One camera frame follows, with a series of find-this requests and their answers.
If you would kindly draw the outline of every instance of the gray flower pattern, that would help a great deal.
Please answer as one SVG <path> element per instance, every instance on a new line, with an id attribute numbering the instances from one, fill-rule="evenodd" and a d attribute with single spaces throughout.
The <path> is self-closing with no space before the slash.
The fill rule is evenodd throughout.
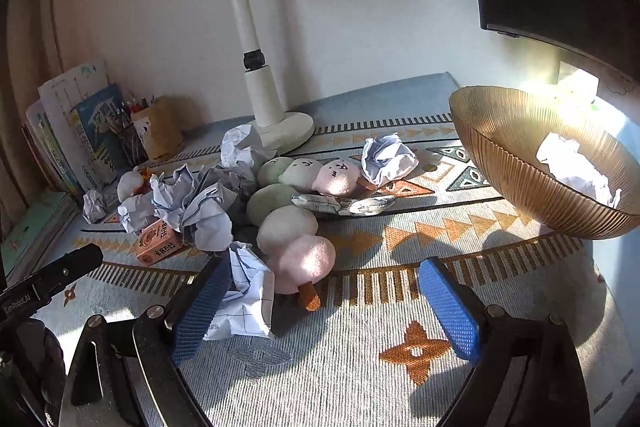
<path id="1" fill-rule="evenodd" d="M 250 380 L 263 377 L 272 365 L 291 362 L 291 355 L 274 346 L 269 339 L 254 338 L 251 344 L 230 347 L 227 352 L 245 364 L 244 375 Z"/>

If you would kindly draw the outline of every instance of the blue gripper pad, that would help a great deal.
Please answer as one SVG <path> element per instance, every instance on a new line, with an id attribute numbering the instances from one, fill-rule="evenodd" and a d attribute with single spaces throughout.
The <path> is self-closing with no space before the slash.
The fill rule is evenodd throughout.
<path id="1" fill-rule="evenodd" d="M 457 283 L 447 281 L 431 259 L 420 264 L 418 283 L 456 356 L 476 365 L 481 354 L 480 327 L 457 295 L 453 287 Z"/>
<path id="2" fill-rule="evenodd" d="M 174 325 L 175 342 L 170 356 L 176 366 L 195 356 L 230 284 L 231 259 L 227 252 L 187 312 Z"/>

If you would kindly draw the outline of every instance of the brown plush stick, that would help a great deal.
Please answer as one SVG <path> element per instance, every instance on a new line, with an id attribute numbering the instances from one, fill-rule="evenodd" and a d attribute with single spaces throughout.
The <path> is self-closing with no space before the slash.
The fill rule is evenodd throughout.
<path id="1" fill-rule="evenodd" d="M 316 293 L 316 288 L 312 282 L 307 282 L 298 286 L 298 291 L 300 292 L 298 302 L 304 309 L 314 312 L 320 307 L 320 298 L 318 297 L 318 293 Z"/>

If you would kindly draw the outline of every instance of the pink plush ball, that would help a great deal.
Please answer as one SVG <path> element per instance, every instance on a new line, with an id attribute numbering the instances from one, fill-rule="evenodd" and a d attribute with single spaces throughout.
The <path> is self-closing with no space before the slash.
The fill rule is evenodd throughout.
<path id="1" fill-rule="evenodd" d="M 311 188 L 321 194 L 344 197 L 358 186 L 360 167 L 346 160 L 334 160 L 323 165 Z"/>
<path id="2" fill-rule="evenodd" d="M 291 243 L 282 255 L 267 260 L 276 276 L 275 292 L 298 293 L 298 286 L 324 279 L 335 264 L 335 248 L 319 235 L 303 235 Z"/>

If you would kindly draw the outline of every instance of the white wall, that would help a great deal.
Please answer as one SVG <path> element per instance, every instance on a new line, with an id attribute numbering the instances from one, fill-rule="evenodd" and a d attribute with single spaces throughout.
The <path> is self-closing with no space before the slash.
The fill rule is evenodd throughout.
<path id="1" fill-rule="evenodd" d="M 479 28 L 478 0 L 251 0 L 287 107 L 449 71 L 519 86 L 557 72 L 555 48 Z M 250 114 L 230 0 L 54 0 L 63 66 L 105 57 L 138 97 L 180 96 L 182 125 Z"/>

